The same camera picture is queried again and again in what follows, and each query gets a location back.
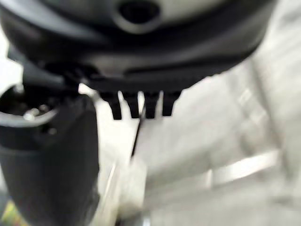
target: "black cylindrical part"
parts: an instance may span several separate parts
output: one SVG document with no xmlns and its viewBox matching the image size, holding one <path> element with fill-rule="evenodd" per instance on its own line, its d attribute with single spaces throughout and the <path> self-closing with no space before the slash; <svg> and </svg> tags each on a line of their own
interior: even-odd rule
<svg viewBox="0 0 301 226">
<path fill-rule="evenodd" d="M 99 202 L 92 100 L 85 95 L 66 99 L 50 118 L 42 115 L 19 125 L 21 116 L 2 112 L 1 117 L 16 117 L 15 123 L 0 125 L 0 162 L 23 217 L 32 226 L 88 225 Z"/>
</svg>

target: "metal screw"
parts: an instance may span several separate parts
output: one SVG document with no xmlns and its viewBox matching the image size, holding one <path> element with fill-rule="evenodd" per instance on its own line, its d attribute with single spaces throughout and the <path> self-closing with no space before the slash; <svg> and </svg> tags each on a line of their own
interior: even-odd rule
<svg viewBox="0 0 301 226">
<path fill-rule="evenodd" d="M 46 113 L 46 112 L 49 112 L 49 107 L 47 105 L 41 105 L 39 107 L 39 110 Z"/>
<path fill-rule="evenodd" d="M 39 115 L 40 111 L 37 108 L 33 108 L 28 110 L 24 115 L 23 118 L 28 121 L 32 121 Z"/>
</svg>

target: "black cable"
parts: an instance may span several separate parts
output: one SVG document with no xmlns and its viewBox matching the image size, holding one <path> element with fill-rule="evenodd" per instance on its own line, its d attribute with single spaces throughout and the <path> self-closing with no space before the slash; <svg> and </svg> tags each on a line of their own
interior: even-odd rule
<svg viewBox="0 0 301 226">
<path fill-rule="evenodd" d="M 143 106 L 142 112 L 141 112 L 140 117 L 139 117 L 139 124 L 138 124 L 137 131 L 136 131 L 136 136 L 135 136 L 135 141 L 134 141 L 134 145 L 133 145 L 133 149 L 132 149 L 131 158 L 133 158 L 134 155 L 135 155 L 140 129 L 141 129 L 141 126 L 142 126 L 144 120 L 145 120 L 145 104 Z"/>
</svg>

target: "comb teeth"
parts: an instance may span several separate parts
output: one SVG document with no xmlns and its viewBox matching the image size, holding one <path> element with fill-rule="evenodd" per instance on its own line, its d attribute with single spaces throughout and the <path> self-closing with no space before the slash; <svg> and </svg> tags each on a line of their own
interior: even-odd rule
<svg viewBox="0 0 301 226">
<path fill-rule="evenodd" d="M 163 93 L 164 95 L 163 95 L 162 116 L 170 117 L 173 114 L 174 103 L 180 97 L 182 91 L 163 92 Z M 123 91 L 122 95 L 130 108 L 131 117 L 133 119 L 138 119 L 140 117 L 139 105 L 138 105 L 138 93 Z M 114 120 L 121 120 L 122 113 L 121 113 L 121 106 L 120 106 L 118 93 L 101 92 L 100 96 L 104 101 L 109 103 Z M 160 92 L 144 92 L 146 119 L 156 118 L 156 109 L 157 109 L 159 97 L 160 97 Z"/>
</svg>

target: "black plastic housing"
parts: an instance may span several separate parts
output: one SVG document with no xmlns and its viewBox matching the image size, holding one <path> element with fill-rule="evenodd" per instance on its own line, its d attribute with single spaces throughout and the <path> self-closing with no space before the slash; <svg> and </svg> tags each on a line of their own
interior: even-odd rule
<svg viewBox="0 0 301 226">
<path fill-rule="evenodd" d="M 251 55 L 275 3 L 234 0 L 193 21 L 142 35 L 94 28 L 36 0 L 1 0 L 0 19 L 10 43 L 31 61 L 95 68 L 87 84 L 93 89 L 179 91 Z"/>
<path fill-rule="evenodd" d="M 88 96 L 62 103 L 45 122 L 4 121 L 0 98 L 0 163 L 9 194 L 34 226 L 86 226 L 99 202 L 96 112 Z"/>
</svg>

